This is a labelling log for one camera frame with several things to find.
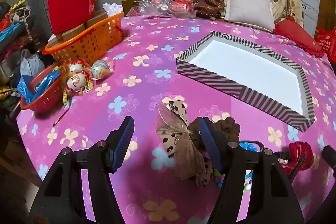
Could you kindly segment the leopard print bow scrunchie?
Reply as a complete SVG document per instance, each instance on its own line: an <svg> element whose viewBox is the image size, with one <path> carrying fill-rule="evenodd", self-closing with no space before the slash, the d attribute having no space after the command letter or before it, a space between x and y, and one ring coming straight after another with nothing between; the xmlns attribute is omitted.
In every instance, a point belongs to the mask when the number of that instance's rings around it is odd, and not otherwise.
<svg viewBox="0 0 336 224"><path fill-rule="evenodd" d="M175 163L175 175L181 180L191 179L198 188L210 182L214 168L205 157L205 144L200 130L201 117L190 121L182 100L157 104L156 133L170 159Z"/></svg>

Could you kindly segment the wrapped egg red foil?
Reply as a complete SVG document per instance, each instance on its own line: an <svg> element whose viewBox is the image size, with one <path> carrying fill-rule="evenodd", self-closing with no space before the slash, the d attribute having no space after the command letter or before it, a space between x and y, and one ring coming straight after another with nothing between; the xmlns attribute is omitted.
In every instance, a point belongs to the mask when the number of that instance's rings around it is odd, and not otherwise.
<svg viewBox="0 0 336 224"><path fill-rule="evenodd" d="M67 94L84 94L93 89L93 81L91 77L84 72L78 72L66 80Z"/></svg>

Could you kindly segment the pink floral bedspread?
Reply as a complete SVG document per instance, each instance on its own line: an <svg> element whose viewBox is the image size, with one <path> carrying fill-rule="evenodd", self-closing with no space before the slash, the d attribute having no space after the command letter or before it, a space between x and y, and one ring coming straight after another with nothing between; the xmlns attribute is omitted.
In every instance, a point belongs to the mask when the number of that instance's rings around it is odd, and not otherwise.
<svg viewBox="0 0 336 224"><path fill-rule="evenodd" d="M335 146L335 74L326 57L317 59L282 36L227 22L177 18L126 17L126 38L105 54L114 73L92 91L75 97L42 119L31 110L18 115L19 131L40 178L45 178L64 147L87 148L119 128L126 116L135 131L126 160L111 182L126 223L206 223L219 194L211 179L203 189L174 174L155 132L157 104L182 100L190 119L218 121L233 117L241 140L257 140L273 151L293 141L310 144L313 166L295 177L293 188L305 219L311 218L334 185L332 169L321 157ZM299 132L282 121L231 96L177 73L176 58L211 31L255 42L302 66L311 88L315 123Z"/></svg>

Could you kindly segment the wrapped egg silver foil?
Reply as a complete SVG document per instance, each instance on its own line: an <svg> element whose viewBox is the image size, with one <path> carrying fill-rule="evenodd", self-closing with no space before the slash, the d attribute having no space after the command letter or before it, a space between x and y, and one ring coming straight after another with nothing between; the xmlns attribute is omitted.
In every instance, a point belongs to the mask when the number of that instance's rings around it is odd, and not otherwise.
<svg viewBox="0 0 336 224"><path fill-rule="evenodd" d="M97 60L91 66L91 76L97 80L102 80L114 73L114 61Z"/></svg>

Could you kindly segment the striped hexagonal tray box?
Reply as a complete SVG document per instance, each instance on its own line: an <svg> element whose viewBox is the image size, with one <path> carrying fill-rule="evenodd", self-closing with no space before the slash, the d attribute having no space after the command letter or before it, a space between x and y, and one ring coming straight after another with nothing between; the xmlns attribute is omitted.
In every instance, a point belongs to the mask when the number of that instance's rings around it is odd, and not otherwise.
<svg viewBox="0 0 336 224"><path fill-rule="evenodd" d="M246 39L211 31L177 58L177 72L301 132L315 122L302 66Z"/></svg>

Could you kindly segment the wrapped egg upper red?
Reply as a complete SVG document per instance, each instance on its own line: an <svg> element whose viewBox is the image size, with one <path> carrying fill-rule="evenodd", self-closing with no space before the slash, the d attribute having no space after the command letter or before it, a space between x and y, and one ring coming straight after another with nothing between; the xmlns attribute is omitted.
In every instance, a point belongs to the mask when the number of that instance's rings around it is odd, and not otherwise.
<svg viewBox="0 0 336 224"><path fill-rule="evenodd" d="M67 64L68 73L79 73L83 71L85 71L85 63L82 59L77 59Z"/></svg>

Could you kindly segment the orange plastic basket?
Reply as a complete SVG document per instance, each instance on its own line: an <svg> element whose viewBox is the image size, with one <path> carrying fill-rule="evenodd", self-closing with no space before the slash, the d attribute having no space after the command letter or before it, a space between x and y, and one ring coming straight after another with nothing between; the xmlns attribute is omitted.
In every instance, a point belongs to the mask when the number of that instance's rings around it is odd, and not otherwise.
<svg viewBox="0 0 336 224"><path fill-rule="evenodd" d="M87 28L74 38L57 46L46 45L44 55L51 55L55 61L70 62L82 59L92 65L109 49L118 45L124 36L121 28L123 12L103 19Z"/></svg>

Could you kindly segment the red shopping bag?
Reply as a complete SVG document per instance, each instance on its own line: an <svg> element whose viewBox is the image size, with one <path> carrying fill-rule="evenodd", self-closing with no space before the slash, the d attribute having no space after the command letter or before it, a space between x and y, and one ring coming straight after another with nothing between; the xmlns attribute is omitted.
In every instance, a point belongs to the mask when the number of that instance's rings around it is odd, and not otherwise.
<svg viewBox="0 0 336 224"><path fill-rule="evenodd" d="M332 65L336 63L336 27L326 31L323 28L316 29L315 40L320 47L325 51Z"/></svg>

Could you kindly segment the red cushion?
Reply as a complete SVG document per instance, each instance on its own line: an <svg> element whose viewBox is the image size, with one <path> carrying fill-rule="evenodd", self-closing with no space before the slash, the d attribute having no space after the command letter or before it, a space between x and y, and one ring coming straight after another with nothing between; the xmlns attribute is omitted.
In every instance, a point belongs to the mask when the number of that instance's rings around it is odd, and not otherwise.
<svg viewBox="0 0 336 224"><path fill-rule="evenodd" d="M321 46L291 16L276 23L273 33L292 40L314 57L323 57L325 54Z"/></svg>

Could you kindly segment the white pillow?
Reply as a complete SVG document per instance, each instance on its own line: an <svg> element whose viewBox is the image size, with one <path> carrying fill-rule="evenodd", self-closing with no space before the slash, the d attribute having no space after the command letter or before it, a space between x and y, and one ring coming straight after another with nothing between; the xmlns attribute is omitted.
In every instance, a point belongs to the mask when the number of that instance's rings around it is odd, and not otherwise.
<svg viewBox="0 0 336 224"><path fill-rule="evenodd" d="M275 29L272 0L227 0L224 19L272 32Z"/></svg>

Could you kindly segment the red gift bag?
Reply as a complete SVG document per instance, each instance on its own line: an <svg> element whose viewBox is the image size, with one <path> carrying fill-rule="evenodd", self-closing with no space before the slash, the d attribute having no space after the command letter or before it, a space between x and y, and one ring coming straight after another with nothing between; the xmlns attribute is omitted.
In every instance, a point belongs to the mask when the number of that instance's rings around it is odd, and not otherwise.
<svg viewBox="0 0 336 224"><path fill-rule="evenodd" d="M50 25L54 35L68 31L90 20L96 0L47 0Z"/></svg>

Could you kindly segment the clear plastic bag of sweets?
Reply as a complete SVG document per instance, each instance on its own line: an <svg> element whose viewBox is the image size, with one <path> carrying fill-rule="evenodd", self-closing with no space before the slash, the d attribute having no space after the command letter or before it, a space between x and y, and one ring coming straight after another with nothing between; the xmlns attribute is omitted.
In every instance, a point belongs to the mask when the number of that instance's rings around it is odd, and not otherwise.
<svg viewBox="0 0 336 224"><path fill-rule="evenodd" d="M197 11L193 0L139 0L135 2L127 16L168 16L195 18Z"/></svg>

